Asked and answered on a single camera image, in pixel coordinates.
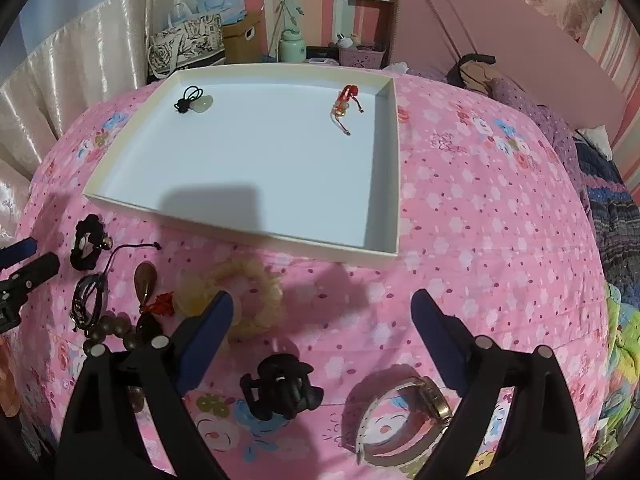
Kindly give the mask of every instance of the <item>purple polka dot pillow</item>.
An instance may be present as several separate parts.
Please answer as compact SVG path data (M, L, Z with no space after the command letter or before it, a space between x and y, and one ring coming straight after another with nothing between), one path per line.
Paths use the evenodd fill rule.
M432 81L437 81L438 83L447 82L447 76L439 70L436 70L435 68L426 67L418 70L410 68L407 73L409 75L417 75L425 79L431 79Z
M533 102L525 92L511 81L496 78L491 81L491 87L494 100L522 112L540 128L546 140L549 141L558 154L558 158L571 178L571 183L574 185L578 197L580 197L580 202L593 228L591 205L586 186L582 182L582 173L578 164L578 154L575 149L571 127L555 111L545 105L538 105Z

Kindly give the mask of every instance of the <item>purple basket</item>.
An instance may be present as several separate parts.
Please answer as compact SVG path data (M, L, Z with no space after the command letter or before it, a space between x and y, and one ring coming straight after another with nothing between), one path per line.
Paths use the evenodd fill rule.
M355 68L380 68L386 49L379 45L363 43L360 48L341 48L340 65Z

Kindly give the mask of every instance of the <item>white curtain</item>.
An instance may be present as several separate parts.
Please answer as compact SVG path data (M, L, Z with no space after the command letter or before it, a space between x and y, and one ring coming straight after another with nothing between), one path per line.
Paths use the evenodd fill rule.
M0 246L14 242L29 182L91 105L146 84L146 38L178 2L29 0L0 44Z

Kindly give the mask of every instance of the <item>mint green bottle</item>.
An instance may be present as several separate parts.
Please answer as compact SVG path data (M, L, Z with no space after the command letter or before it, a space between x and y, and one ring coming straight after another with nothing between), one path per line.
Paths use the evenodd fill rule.
M305 40L298 29L287 28L282 31L279 53L279 61L283 63L302 63L306 59Z

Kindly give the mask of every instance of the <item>pink floral bedsheet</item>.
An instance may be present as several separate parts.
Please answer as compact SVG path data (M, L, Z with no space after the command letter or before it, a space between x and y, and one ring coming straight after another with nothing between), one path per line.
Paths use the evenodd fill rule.
M17 360L25 406L52 437L84 355L72 331L69 306L80 272L68 256L76 222L101 214L115 244L159 241L162 251L122 251L109 275L108 308L135 320L133 273L150 260L157 292L174 290L181 272L256 254L282 274L287 319L253 340L230 342L215 357L186 405L207 445L231 478L412 477L411 468L356 465L351 447L366 400L382 383L408 374L440 378L410 321L409 300L427 288L444 312L473 334L504 348L556 350L580 420L585 448L606 392L607 311L598 251L580 200L535 124L497 102L425 79L398 76L402 203L400 256L388 270L372 270L259 251L114 215L81 193L97 162L154 85L86 111L36 172L18 238L33 236L40 253L54 251L59 275L39 287L8 338ZM159 161L158 171L162 171ZM98 263L102 268L107 255ZM234 290L243 306L257 304L251 283ZM165 320L170 331L178 320ZM108 338L111 349L121 342ZM315 368L313 384L325 397L295 421L259 422L248 412L239 378L284 349ZM447 393L455 405L455 396ZM505 392L481 447L495 450L511 396ZM401 400L390 405L402 411ZM367 438L383 441L398 418L387 410ZM148 412L139 415L155 465L169 469Z

